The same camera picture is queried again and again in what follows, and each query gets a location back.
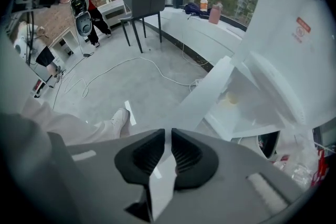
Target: white pants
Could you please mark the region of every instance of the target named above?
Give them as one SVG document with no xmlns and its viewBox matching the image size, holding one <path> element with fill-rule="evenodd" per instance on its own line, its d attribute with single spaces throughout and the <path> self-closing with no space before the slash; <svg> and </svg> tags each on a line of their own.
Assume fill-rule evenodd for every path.
<svg viewBox="0 0 336 224">
<path fill-rule="evenodd" d="M 36 122 L 45 132 L 62 136 L 66 145 L 101 142 L 117 139 L 111 121 L 102 121 L 96 125 L 88 124 L 76 116 L 53 111 L 47 102 L 39 103 L 35 98 L 28 98 L 21 115 Z"/>
</svg>

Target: black pants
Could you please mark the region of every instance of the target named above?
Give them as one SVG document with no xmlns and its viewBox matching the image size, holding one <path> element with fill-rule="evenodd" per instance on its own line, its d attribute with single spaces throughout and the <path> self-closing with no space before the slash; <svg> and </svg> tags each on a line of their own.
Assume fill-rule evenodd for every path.
<svg viewBox="0 0 336 224">
<path fill-rule="evenodd" d="M 111 30 L 109 29 L 108 25 L 104 22 L 103 16 L 101 15 L 101 13 L 97 8 L 89 10 L 89 13 L 91 15 L 93 26 L 91 33 L 88 35 L 88 38 L 90 39 L 91 44 L 94 45 L 98 42 L 98 36 L 96 30 L 94 29 L 95 28 L 94 26 L 98 27 L 98 29 L 104 34 L 110 34 Z"/>
</svg>

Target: white wall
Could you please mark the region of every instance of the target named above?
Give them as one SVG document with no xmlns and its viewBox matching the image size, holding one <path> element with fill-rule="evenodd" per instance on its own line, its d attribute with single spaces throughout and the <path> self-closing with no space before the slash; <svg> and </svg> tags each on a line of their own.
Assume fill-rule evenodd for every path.
<svg viewBox="0 0 336 224">
<path fill-rule="evenodd" d="M 182 9 L 166 7 L 160 14 L 164 32 L 185 43 L 212 65 L 224 56 L 231 57 L 245 34 L 222 21 L 214 25 L 208 20 L 190 17 Z M 159 27 L 157 15 L 145 18 L 145 22 Z"/>
</svg>

